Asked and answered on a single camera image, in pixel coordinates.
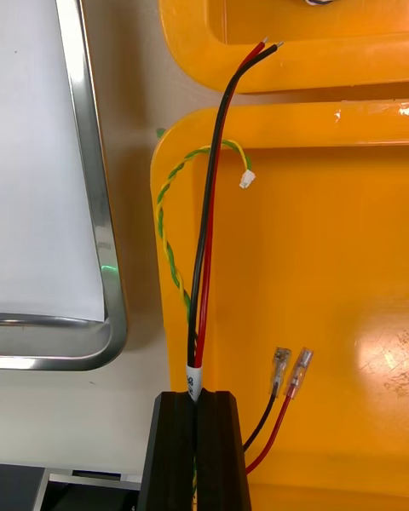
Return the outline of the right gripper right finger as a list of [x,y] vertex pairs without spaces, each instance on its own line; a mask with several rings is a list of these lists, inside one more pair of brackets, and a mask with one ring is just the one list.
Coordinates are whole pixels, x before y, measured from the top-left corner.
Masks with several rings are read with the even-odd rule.
[[237,402],[230,392],[201,392],[196,460],[198,510],[251,509]]

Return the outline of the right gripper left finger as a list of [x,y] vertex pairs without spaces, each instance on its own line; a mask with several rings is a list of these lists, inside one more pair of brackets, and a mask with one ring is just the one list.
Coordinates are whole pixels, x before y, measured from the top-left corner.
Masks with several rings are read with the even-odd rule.
[[155,399],[139,510],[192,508],[194,412],[188,393],[162,392]]

